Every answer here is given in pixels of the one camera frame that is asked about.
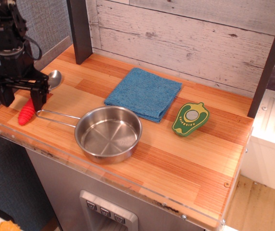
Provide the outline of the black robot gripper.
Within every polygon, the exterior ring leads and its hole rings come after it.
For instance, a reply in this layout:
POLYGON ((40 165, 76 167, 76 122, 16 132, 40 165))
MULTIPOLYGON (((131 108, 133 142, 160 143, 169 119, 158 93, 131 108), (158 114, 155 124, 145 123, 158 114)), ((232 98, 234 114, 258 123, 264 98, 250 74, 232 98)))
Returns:
POLYGON ((30 47, 0 49, 0 102, 9 107, 15 99, 13 88, 31 91, 34 110, 39 111, 51 90, 50 77, 34 67, 30 47))

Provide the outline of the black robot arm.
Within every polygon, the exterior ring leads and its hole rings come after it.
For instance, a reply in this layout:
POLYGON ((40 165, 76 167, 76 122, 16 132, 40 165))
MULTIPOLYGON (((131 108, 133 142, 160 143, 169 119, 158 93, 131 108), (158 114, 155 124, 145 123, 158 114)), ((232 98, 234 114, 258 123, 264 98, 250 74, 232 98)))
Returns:
POLYGON ((49 77, 34 67, 40 60, 34 57, 31 44, 37 43, 26 35, 28 27, 14 0, 0 0, 0 102, 10 106, 14 89, 30 91, 34 109, 41 110, 50 91, 49 77))

